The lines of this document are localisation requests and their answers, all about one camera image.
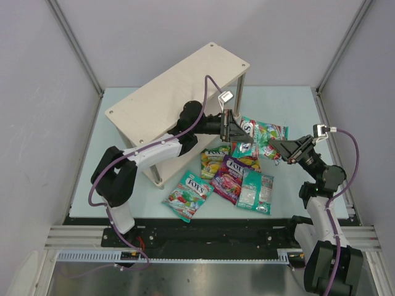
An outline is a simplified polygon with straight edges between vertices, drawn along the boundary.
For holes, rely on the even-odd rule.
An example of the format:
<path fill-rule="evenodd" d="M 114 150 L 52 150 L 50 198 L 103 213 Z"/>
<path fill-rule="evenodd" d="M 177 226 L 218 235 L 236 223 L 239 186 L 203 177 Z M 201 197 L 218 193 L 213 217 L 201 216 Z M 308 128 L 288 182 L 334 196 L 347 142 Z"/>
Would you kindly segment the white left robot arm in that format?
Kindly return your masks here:
<path fill-rule="evenodd" d="M 253 143 L 253 138 L 236 122 L 232 110 L 206 116 L 200 102 L 189 101 L 176 125 L 161 138 L 133 149 L 112 146 L 105 151 L 91 176 L 90 195 L 97 192 L 102 197 L 110 222 L 119 233 L 125 234 L 135 226 L 127 203 L 137 175 L 159 162 L 188 153 L 198 143 L 198 134 L 219 135 L 223 142 Z"/>

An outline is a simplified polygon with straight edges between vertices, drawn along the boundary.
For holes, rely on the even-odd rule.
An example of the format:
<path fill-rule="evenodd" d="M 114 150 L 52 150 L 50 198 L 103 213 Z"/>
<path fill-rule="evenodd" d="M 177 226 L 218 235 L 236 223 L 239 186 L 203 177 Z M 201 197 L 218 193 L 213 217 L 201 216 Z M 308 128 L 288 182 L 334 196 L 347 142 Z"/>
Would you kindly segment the teal cherry mint candy bag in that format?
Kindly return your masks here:
<path fill-rule="evenodd" d="M 253 138 L 254 142 L 252 144 L 234 143 L 232 156 L 234 158 L 252 157 L 273 160 L 275 165 L 278 165 L 281 156 L 269 144 L 269 140 L 287 140 L 289 128 L 287 126 L 264 123 L 245 116 L 241 117 L 240 126 Z"/>

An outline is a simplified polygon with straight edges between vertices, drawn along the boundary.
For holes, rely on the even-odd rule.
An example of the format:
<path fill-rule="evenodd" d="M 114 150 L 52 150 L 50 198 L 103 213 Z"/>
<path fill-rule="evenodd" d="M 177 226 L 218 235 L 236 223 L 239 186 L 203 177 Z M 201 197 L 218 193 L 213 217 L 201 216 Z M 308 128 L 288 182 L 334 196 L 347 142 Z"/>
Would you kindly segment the teal Fox's mint candy bag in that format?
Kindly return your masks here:
<path fill-rule="evenodd" d="M 162 204 L 171 209 L 181 220 L 189 223 L 213 191 L 214 187 L 208 182 L 187 171 Z"/>

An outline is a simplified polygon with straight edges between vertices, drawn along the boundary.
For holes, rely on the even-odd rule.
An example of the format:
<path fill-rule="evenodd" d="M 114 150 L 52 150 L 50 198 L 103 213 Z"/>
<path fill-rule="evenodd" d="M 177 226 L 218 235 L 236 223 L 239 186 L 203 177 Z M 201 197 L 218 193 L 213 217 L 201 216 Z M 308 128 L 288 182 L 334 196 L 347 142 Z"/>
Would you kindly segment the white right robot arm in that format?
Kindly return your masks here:
<path fill-rule="evenodd" d="M 324 128 L 297 140 L 271 139 L 269 143 L 286 163 L 300 165 L 314 179 L 299 191 L 309 217 L 293 217 L 294 238 L 306 259 L 305 290 L 317 295 L 355 295 L 364 256 L 341 231 L 333 206 L 347 175 L 342 167 L 326 164 L 315 151 L 315 145 L 332 131 Z"/>

